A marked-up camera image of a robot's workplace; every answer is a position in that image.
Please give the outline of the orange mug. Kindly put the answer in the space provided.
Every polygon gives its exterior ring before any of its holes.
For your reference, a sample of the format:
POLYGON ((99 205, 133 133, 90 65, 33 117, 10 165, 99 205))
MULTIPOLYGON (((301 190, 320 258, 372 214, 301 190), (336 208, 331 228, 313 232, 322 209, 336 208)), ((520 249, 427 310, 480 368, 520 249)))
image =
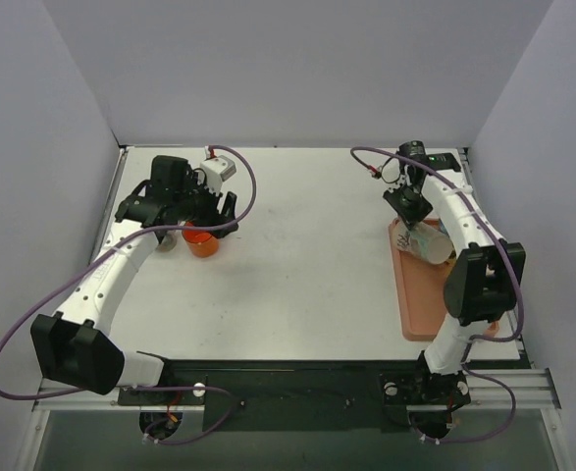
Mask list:
POLYGON ((186 222, 182 230, 183 240, 190 252, 198 258, 208 258, 219 250, 219 240, 206 231, 195 231, 194 224, 186 222))

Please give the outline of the beige patterned mug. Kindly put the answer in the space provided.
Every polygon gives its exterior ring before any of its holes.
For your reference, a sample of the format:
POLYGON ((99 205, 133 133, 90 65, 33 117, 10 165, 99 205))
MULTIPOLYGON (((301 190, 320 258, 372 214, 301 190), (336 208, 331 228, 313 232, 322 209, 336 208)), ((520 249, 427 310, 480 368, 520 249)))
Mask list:
POLYGON ((393 228, 393 245, 432 265, 447 261, 454 251, 450 238, 425 223, 408 229, 402 222, 393 228))

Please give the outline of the white patterned mug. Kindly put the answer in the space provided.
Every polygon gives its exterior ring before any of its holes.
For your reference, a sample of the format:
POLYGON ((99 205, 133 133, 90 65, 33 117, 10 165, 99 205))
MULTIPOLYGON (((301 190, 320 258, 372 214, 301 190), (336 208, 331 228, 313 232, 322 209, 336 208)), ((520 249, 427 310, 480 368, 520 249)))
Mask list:
POLYGON ((172 251, 177 245, 177 238, 173 233, 166 233, 156 247, 156 251, 166 253, 172 251))

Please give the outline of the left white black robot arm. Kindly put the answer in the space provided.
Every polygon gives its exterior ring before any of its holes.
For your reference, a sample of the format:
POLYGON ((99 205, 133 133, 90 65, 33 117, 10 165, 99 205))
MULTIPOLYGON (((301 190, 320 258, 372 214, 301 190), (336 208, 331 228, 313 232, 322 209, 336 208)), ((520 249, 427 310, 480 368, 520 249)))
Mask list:
POLYGON ((141 265, 174 226, 207 227, 215 238, 236 231, 236 195, 222 192, 235 173, 235 162, 224 156, 197 168, 181 157, 153 158, 149 178, 120 203, 93 270, 53 315, 38 315, 30 326, 44 379, 99 394, 140 387, 156 404, 173 397, 176 381, 163 371, 164 359, 122 351, 109 334, 141 265))

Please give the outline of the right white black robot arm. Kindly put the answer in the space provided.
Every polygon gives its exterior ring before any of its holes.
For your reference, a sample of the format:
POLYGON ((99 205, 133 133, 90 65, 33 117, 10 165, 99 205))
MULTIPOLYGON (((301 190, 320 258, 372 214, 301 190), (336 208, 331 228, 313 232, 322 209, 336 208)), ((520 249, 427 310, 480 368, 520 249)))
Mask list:
POLYGON ((422 353, 426 368, 411 379, 414 394, 433 401, 446 391, 445 376, 462 370, 475 342, 507 343, 520 335, 521 323, 507 337, 490 337, 486 330, 504 313, 524 310, 520 284, 526 252, 494 230, 455 158, 428 153, 420 140, 401 144, 393 157, 402 182, 384 198, 399 225, 416 236, 436 213, 451 243, 445 253, 456 256, 443 288, 443 323, 422 353))

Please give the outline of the pink plastic tray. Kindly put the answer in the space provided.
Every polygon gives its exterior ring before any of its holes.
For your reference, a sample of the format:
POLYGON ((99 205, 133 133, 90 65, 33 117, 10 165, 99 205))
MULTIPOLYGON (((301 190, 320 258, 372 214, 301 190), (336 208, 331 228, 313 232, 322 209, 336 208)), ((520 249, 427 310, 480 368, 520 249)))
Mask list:
POLYGON ((431 341, 445 319, 443 291, 455 258, 434 265, 400 250, 394 241, 398 223, 389 225, 389 238, 402 334, 410 341, 431 341))

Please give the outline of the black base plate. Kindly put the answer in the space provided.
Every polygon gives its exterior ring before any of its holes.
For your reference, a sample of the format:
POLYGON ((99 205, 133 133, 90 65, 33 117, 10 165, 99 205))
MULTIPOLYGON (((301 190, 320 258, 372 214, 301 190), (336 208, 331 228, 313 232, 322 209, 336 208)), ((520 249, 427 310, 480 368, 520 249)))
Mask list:
POLYGON ((171 360, 158 387, 118 402, 201 406, 205 428, 228 413, 226 432, 443 431, 470 402, 462 373, 434 375, 419 360, 171 360))

